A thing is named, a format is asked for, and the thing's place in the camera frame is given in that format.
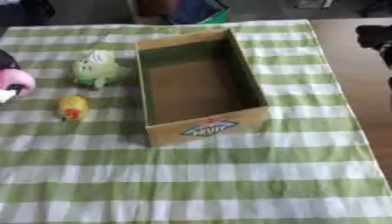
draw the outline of cardboard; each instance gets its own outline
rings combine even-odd
[[[260,128],[267,103],[230,30],[136,43],[152,146]]]

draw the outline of pink toy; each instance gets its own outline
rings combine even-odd
[[[17,69],[0,70],[0,89],[17,90],[17,95],[23,97],[35,88],[35,80],[27,72]]]

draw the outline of yellow plush toy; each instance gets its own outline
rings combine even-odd
[[[80,120],[88,112],[88,101],[81,95],[69,95],[59,100],[59,113],[64,120]]]

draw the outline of black object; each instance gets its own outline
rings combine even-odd
[[[387,67],[392,69],[392,25],[360,25],[356,32],[360,46],[379,52]],[[392,77],[388,79],[388,85],[392,90]]]
[[[7,68],[20,69],[20,66],[12,56],[3,50],[0,50],[0,70]]]
[[[7,87],[7,90],[16,90],[17,91],[17,95],[19,95],[20,91],[22,91],[25,88],[24,85],[20,85],[20,84],[11,84]]]
[[[44,25],[56,13],[47,0],[23,0],[24,12],[29,18],[27,25]]]
[[[54,14],[47,0],[22,0],[0,6],[0,26],[45,25]]]
[[[369,13],[372,11],[382,11],[385,9],[392,9],[392,1],[391,0],[374,0],[371,4],[366,6],[365,8],[359,10],[360,16],[362,18],[367,18]]]

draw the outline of logo on box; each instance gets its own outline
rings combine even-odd
[[[192,137],[210,137],[236,125],[238,125],[238,122],[209,119],[203,122],[201,125],[187,130],[186,132],[182,133],[182,135]]]

